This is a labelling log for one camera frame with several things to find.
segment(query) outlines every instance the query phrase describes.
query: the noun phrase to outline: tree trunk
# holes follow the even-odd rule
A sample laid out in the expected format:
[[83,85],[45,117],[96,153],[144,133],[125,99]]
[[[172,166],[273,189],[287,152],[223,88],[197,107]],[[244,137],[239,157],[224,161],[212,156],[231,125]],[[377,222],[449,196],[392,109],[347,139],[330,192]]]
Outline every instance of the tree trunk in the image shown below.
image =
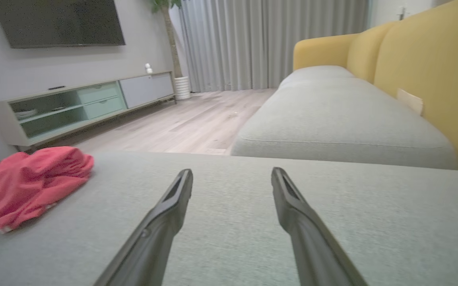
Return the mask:
[[169,6],[162,6],[162,14],[165,19],[165,28],[167,29],[167,36],[169,36],[169,44],[171,44],[171,53],[173,54],[174,76],[183,77],[180,66],[180,57],[178,56],[178,49],[176,49],[176,40],[174,39],[174,28],[169,16]]

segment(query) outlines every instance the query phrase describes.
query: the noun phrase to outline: curtain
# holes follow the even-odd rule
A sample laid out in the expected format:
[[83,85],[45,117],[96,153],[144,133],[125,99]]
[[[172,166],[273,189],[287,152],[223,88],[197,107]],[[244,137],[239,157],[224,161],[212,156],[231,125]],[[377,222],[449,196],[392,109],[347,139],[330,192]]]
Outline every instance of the curtain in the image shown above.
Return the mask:
[[181,18],[192,90],[278,87],[304,39],[359,33],[368,0],[187,0]]

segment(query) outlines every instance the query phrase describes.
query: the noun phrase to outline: crumpled red clothing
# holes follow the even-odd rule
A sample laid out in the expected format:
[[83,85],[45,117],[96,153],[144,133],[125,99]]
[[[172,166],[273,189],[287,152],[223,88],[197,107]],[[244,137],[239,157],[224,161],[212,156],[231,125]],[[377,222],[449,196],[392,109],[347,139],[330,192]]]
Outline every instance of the crumpled red clothing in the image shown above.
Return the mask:
[[18,152],[0,162],[0,232],[42,215],[84,184],[93,157],[78,148],[53,147],[32,155]]

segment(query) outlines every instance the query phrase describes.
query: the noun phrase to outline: wooden floor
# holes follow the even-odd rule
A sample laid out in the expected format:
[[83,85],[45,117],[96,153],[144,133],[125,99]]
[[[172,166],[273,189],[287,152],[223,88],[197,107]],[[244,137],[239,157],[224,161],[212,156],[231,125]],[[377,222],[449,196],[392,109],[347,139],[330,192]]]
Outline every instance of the wooden floor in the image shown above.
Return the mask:
[[228,155],[242,125],[275,89],[198,93],[79,132],[53,145],[85,153],[142,151]]

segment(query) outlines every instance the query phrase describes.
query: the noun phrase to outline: yellow armrest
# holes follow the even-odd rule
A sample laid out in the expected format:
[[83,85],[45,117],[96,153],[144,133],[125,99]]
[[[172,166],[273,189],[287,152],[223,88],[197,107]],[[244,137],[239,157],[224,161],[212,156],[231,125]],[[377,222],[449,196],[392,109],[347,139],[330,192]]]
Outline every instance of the yellow armrest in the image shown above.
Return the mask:
[[294,47],[293,69],[314,66],[346,67],[351,42],[359,34],[303,40]]

